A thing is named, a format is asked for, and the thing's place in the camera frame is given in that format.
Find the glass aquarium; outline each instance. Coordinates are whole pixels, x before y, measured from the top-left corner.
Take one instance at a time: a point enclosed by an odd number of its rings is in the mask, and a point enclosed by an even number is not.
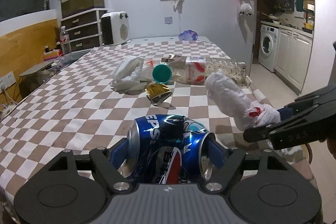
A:
[[[60,0],[62,18],[66,18],[93,8],[105,8],[104,0]]]

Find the clear plastic bottle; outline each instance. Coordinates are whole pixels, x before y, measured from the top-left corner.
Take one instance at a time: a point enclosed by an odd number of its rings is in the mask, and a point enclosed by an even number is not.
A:
[[[237,85],[246,80],[246,64],[231,59],[182,56],[169,63],[172,80],[180,83],[202,83],[211,73],[220,69]]]
[[[61,27],[61,32],[59,34],[59,39],[61,40],[61,47],[63,54],[70,54],[71,53],[71,46],[70,46],[70,37],[68,32],[65,30],[65,26]]]

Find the checkered tablecloth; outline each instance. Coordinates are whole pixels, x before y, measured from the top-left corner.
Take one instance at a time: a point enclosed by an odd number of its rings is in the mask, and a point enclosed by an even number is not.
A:
[[[10,203],[17,190],[63,149],[87,154],[110,147],[125,137],[132,121],[149,114],[178,114],[195,119],[227,146],[258,149],[247,144],[233,118],[207,98],[204,86],[174,83],[173,95],[154,107],[143,90],[118,93],[110,73],[127,55],[161,60],[169,53],[229,58],[209,42],[161,42],[99,47],[34,91],[0,123],[0,190]],[[251,87],[243,91],[262,103],[266,98]]]

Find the power outlet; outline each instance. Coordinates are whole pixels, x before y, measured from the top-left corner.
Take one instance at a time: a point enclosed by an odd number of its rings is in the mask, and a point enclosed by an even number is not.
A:
[[[9,88],[11,85],[14,85],[16,83],[14,73],[11,71],[5,76],[0,78],[0,89],[2,85],[5,85],[5,89]]]

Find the crumpled gold can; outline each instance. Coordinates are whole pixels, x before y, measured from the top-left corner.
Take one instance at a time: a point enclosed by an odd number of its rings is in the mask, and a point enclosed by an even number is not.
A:
[[[163,103],[169,96],[172,95],[172,91],[164,84],[150,83],[145,87],[147,98],[151,104],[158,106]]]

